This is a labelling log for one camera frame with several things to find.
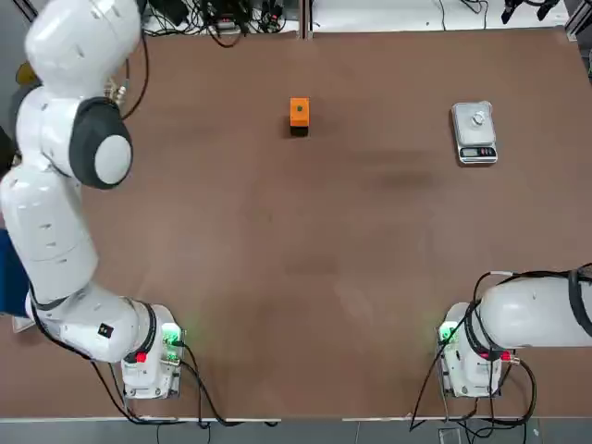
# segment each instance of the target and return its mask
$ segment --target kitchen scale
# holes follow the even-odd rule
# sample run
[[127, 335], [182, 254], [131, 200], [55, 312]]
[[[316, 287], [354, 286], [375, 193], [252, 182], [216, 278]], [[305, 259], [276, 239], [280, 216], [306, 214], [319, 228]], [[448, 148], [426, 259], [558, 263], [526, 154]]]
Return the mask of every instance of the kitchen scale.
[[495, 164], [498, 161], [490, 102], [456, 104], [452, 107], [452, 121], [457, 153], [463, 164]]

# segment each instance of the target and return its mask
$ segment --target brown table surface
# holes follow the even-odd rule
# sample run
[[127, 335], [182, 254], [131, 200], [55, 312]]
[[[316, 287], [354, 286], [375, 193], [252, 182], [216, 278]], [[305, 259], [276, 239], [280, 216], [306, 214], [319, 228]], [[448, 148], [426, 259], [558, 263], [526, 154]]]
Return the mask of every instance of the brown table surface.
[[[481, 273], [592, 258], [592, 95], [561, 30], [149, 47], [129, 179], [85, 192], [97, 280], [171, 309], [226, 417], [404, 416], [434, 329]], [[141, 53], [131, 72], [137, 91]], [[298, 95], [305, 139], [288, 136]], [[492, 167], [455, 159], [450, 107], [474, 100], [493, 104]], [[1, 328], [1, 416], [117, 415], [88, 364]], [[592, 414], [592, 351], [520, 355], [537, 415]], [[513, 373], [497, 414], [524, 411]], [[183, 393], [138, 410], [195, 416], [189, 379]], [[420, 414], [444, 414], [434, 377]]]

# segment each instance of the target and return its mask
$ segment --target orange cube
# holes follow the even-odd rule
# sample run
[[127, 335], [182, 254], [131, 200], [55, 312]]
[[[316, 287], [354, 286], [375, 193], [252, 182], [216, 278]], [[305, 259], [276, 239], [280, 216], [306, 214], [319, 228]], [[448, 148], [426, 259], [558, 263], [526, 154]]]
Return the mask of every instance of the orange cube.
[[308, 135], [310, 122], [308, 97], [290, 98], [290, 134], [292, 136]]

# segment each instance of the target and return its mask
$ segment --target blue cloth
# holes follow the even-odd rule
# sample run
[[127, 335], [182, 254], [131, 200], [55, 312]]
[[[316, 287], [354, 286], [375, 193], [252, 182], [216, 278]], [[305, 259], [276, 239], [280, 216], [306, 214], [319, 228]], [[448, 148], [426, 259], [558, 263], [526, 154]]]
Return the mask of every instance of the blue cloth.
[[29, 278], [5, 229], [0, 229], [0, 312], [26, 317]]

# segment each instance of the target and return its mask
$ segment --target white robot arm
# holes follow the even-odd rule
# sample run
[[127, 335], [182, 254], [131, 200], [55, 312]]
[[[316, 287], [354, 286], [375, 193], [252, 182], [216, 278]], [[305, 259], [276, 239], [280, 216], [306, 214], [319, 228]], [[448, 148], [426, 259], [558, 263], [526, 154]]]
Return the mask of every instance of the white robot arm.
[[130, 171], [130, 135], [103, 91], [140, 32], [135, 0], [46, 6], [25, 43], [43, 86], [19, 108], [22, 163], [3, 178], [0, 198], [33, 288], [28, 313], [33, 306], [55, 338], [94, 360], [121, 361], [128, 396], [164, 398], [179, 375], [170, 342], [180, 330], [165, 307], [93, 283], [98, 258], [80, 204], [81, 184], [110, 190]]
[[[453, 396], [495, 393], [500, 351], [592, 346], [587, 315], [592, 313], [592, 285], [579, 280], [577, 270], [569, 277], [522, 278], [492, 287], [474, 311], [466, 302], [456, 303], [439, 329], [439, 338], [448, 339], [467, 313], [443, 352], [443, 382]], [[488, 356], [491, 349], [498, 354], [494, 359]]]

